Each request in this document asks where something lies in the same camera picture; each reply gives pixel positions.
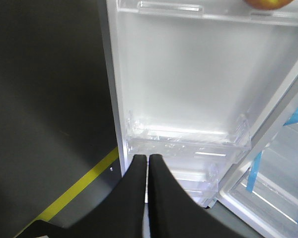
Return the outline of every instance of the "red apple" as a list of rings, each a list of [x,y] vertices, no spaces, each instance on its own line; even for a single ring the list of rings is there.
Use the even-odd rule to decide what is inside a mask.
[[[274,10],[286,6],[293,0],[244,0],[253,8],[260,10]]]

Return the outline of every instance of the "transparent door bin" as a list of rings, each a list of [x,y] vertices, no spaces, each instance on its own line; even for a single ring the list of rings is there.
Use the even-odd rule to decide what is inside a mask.
[[[298,238],[298,123],[284,126],[264,150],[252,193],[249,171],[229,192],[280,237]]]
[[[257,10],[243,0],[119,0],[118,10],[153,15],[298,26],[298,0],[276,10]]]
[[[194,158],[217,163],[237,163],[251,148],[249,126],[244,116],[229,128],[211,130],[186,121],[153,124],[128,119],[129,154],[162,154],[164,157]]]
[[[203,124],[192,129],[185,121],[153,124],[132,117],[127,121],[128,157],[162,154],[173,176],[200,205],[218,192],[227,165],[237,163],[251,148],[244,116],[226,130],[202,130]]]

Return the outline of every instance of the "yellow floor line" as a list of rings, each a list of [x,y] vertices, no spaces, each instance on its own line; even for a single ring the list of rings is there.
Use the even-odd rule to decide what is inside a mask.
[[[56,199],[50,206],[48,206],[40,215],[38,215],[32,222],[23,228],[15,237],[21,234],[34,221],[43,220],[48,222],[56,214],[58,214],[66,205],[69,204],[80,192],[82,192],[91,182],[93,182],[105,169],[107,169],[118,158],[118,148],[116,147],[105,158],[103,158],[97,165],[74,183],[66,192],[64,192],[58,199]]]

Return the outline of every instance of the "white refrigerator wall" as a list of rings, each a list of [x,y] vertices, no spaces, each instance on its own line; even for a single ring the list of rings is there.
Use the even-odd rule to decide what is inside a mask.
[[[240,18],[251,12],[243,1],[226,1],[217,18],[203,14],[217,9],[210,1],[183,2],[107,1],[121,164],[124,172],[134,154],[161,153],[207,206],[298,75],[298,26]]]

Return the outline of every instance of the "refrigerator door frame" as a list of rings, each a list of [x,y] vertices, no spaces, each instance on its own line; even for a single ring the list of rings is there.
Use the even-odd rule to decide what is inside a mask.
[[[117,35],[115,36],[116,23],[114,20],[114,12],[116,10],[116,1],[98,1],[101,30],[104,44],[104,52],[106,58],[106,66],[108,73],[109,89],[112,100],[112,110],[116,127],[117,143],[120,155],[121,173],[127,170],[125,165],[124,151],[126,148],[125,142],[121,134],[121,120],[119,117],[119,107],[117,100],[117,91],[115,77],[119,77],[118,70],[114,70],[114,65],[118,65],[118,58],[113,57],[117,47]],[[263,223],[254,214],[250,213],[243,207],[241,203],[233,199],[229,195],[229,190],[236,184],[242,175],[250,167],[255,156],[265,147],[271,138],[281,129],[284,122],[298,107],[298,61],[274,94],[265,110],[262,112],[256,123],[251,128],[252,149],[238,164],[233,165],[223,179],[220,181],[220,191],[216,195],[216,199],[226,206],[229,210],[235,213],[239,218],[253,227],[257,232],[267,238],[281,237],[275,233],[272,227]]]
[[[268,224],[261,221],[255,214],[248,211],[242,203],[230,196],[229,191],[251,166],[256,155],[264,149],[267,143],[278,133],[287,119],[298,107],[298,75],[287,93],[280,99],[265,122],[252,138],[252,149],[246,157],[233,166],[221,180],[221,189],[216,195],[220,203],[226,206],[239,218],[254,228],[266,238],[285,238]]]

